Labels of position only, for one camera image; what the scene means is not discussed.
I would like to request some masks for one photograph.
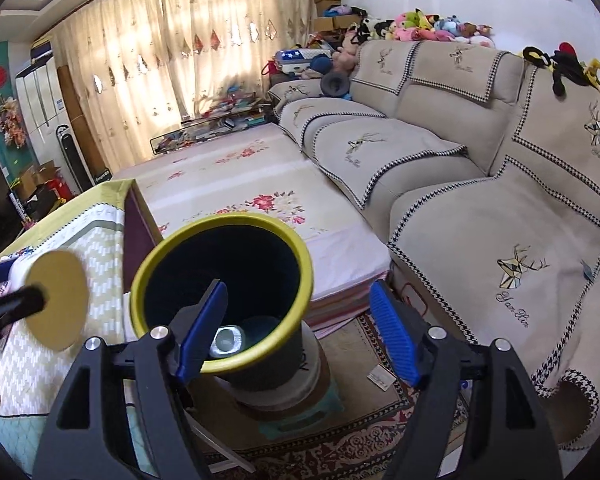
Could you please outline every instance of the blue gripper pad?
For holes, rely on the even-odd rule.
[[[421,375],[416,367],[416,345],[379,282],[371,285],[369,303],[395,373],[409,386],[417,386]]]
[[[200,368],[209,354],[216,331],[222,325],[227,304],[226,285],[218,282],[180,346],[180,363],[176,377],[182,384],[188,384],[200,374]]]

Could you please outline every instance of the round yellow disc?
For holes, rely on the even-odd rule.
[[[26,320],[34,337],[56,352],[77,342],[89,307],[87,277],[78,256],[69,251],[42,254],[23,285],[37,285],[46,298],[44,310]]]

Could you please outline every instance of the trash can rim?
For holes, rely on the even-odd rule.
[[[258,213],[226,213],[201,218],[188,224],[161,241],[140,265],[131,285],[129,309],[131,324],[138,338],[148,332],[144,318],[144,292],[148,277],[158,264],[177,245],[201,232],[226,225],[250,225],[266,229],[284,241],[294,253],[300,271],[300,283],[296,298],[286,316],[266,338],[239,354],[224,359],[207,360],[202,365],[203,374],[234,372],[264,359],[280,348],[300,326],[314,290],[311,256],[302,238],[284,222]]]

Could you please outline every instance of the deer embroidery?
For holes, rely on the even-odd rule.
[[[313,105],[301,105],[298,107],[298,110],[296,110],[294,112],[294,126],[298,126],[298,123],[296,123],[296,121],[298,120],[298,115],[304,111],[304,110],[308,110],[309,108],[315,108],[315,106]]]
[[[385,74],[388,75],[393,75],[394,73],[391,72],[391,70],[387,70],[385,69],[385,64],[386,64],[386,57],[391,54],[391,50],[390,48],[384,48],[380,51],[380,59],[378,59],[378,61],[376,63],[378,63],[378,65],[380,65],[380,72],[383,72]]]
[[[598,102],[589,104],[589,113],[591,120],[584,125],[584,128],[591,134],[591,145],[600,145],[600,112],[598,111]]]
[[[549,267],[545,258],[540,260],[540,263],[537,265],[535,260],[527,265],[525,263],[527,256],[523,255],[523,253],[526,253],[531,246],[522,249],[519,249],[519,247],[520,244],[516,244],[513,247],[513,258],[510,260],[498,260],[498,265],[504,270],[500,288],[518,288],[520,286],[520,281],[522,280],[522,275],[525,272],[528,270],[541,270],[545,267]]]
[[[459,65],[462,62],[462,49],[456,46],[456,51],[449,54],[449,57],[454,59],[454,64]]]
[[[386,139],[375,139],[374,137],[377,135],[380,134],[364,134],[359,139],[350,140],[348,142],[349,149],[347,150],[347,155],[351,155],[351,153],[359,150],[365,142],[386,142]]]

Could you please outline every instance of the metal screw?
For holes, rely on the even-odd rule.
[[[511,350],[511,343],[506,339],[496,339],[496,348],[501,352],[508,352]]]
[[[446,337],[446,330],[441,326],[432,326],[429,328],[429,337],[432,339],[444,339]]]
[[[154,339],[164,339],[169,335],[169,329],[165,326],[156,326],[151,330],[151,337]]]
[[[87,350],[95,350],[99,346],[100,346],[100,338],[99,337],[90,337],[87,339],[86,343],[84,344],[84,347]]]

